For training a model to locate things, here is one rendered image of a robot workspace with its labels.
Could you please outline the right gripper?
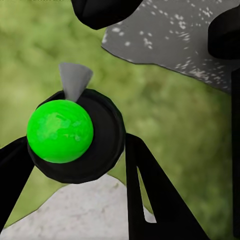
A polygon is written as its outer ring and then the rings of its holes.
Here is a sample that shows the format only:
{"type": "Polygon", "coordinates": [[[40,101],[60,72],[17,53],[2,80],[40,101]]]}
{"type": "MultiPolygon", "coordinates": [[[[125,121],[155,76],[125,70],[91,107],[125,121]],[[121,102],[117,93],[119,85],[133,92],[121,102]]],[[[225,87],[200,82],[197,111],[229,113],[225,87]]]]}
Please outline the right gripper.
{"type": "Polygon", "coordinates": [[[71,0],[79,20],[94,30],[127,19],[143,0],[71,0]]]}

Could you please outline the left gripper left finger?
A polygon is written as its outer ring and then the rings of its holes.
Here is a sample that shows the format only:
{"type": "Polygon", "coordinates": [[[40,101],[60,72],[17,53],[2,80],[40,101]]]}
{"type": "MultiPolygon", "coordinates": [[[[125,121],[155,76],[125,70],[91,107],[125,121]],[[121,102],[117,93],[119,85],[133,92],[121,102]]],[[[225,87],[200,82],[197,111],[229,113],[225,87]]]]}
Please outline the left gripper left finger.
{"type": "Polygon", "coordinates": [[[34,167],[26,136],[0,149],[0,234],[34,167]]]}

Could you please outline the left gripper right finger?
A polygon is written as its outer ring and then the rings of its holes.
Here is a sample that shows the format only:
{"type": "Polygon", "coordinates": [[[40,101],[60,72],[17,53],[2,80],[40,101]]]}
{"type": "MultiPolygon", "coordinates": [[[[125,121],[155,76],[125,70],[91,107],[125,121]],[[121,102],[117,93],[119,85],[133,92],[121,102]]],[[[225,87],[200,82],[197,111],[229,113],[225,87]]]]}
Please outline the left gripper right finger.
{"type": "Polygon", "coordinates": [[[210,240],[145,142],[125,135],[129,240],[210,240]],[[145,220],[139,168],[156,223],[145,220]]]}

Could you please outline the insectifuge atomizer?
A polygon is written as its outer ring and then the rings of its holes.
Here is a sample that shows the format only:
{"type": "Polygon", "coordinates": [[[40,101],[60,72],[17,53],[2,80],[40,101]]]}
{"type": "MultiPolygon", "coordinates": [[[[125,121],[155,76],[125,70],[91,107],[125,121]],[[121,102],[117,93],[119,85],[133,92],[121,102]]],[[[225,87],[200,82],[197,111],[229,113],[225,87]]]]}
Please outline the insectifuge atomizer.
{"type": "Polygon", "coordinates": [[[110,98],[87,89],[94,71],[85,65],[59,65],[63,91],[45,100],[29,119],[27,149],[48,178],[63,184],[98,180],[124,152],[126,128],[110,98]]]}

